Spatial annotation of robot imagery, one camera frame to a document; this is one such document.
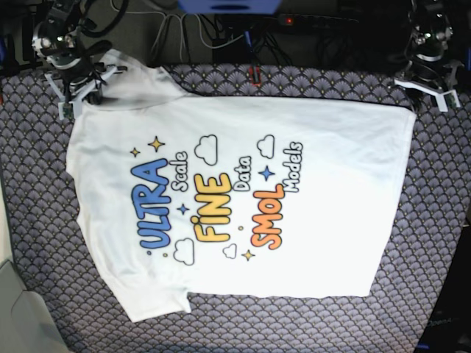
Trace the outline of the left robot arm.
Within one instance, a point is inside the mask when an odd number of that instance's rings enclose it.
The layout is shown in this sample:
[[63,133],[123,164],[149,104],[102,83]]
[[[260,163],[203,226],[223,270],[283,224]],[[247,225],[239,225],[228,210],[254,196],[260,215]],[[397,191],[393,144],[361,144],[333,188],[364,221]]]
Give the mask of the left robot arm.
[[451,57],[453,28],[443,1],[412,1],[408,15],[411,33],[403,55],[405,68],[394,76],[394,84],[406,90],[413,109],[422,94],[435,100],[440,112],[459,108],[457,73],[464,64]]

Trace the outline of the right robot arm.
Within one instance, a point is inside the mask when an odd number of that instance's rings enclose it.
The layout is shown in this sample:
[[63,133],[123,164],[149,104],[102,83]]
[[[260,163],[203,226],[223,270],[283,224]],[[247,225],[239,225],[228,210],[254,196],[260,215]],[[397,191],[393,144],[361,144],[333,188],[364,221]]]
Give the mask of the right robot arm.
[[77,118],[82,103],[101,104],[102,88],[115,74],[127,71],[127,66],[94,62],[98,54],[112,49],[103,37],[124,17],[129,6],[123,1],[115,18],[102,30],[97,30],[88,13],[93,1],[53,1],[32,35],[32,49],[54,71],[45,79],[58,97],[59,119]]

